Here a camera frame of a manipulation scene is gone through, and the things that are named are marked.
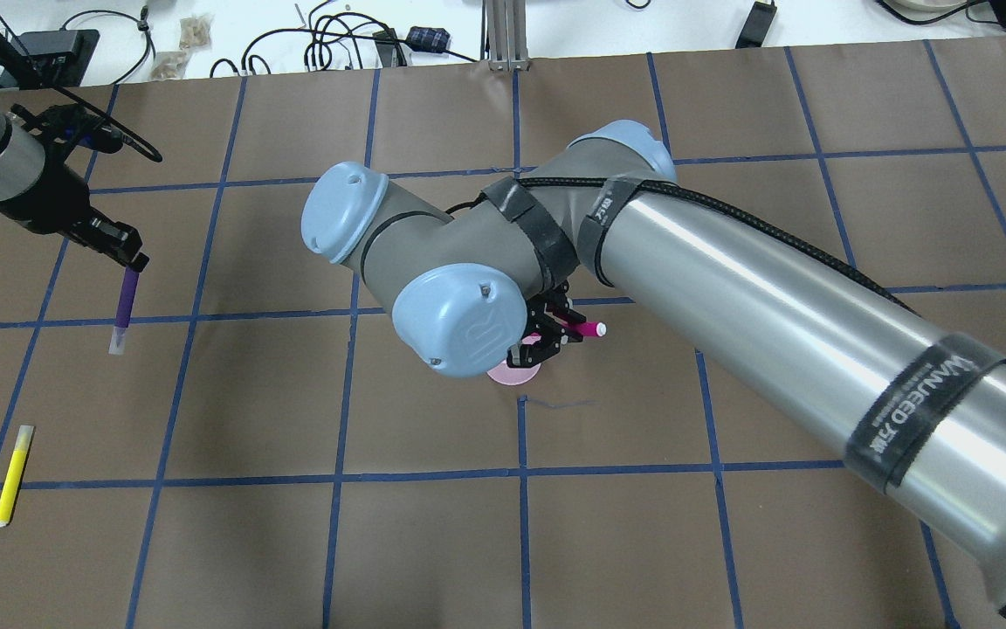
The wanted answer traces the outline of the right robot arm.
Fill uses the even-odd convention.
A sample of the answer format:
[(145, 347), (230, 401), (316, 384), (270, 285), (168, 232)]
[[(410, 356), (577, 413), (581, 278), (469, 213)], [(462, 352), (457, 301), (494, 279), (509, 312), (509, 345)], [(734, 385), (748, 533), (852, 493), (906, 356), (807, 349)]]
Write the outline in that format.
[(679, 187), (645, 125), (604, 125), (452, 214), (335, 164), (305, 200), (300, 237), (358, 274), (420, 361), (450, 377), (530, 368), (581, 342), (567, 291), (586, 268), (973, 557), (1006, 618), (1006, 355)]

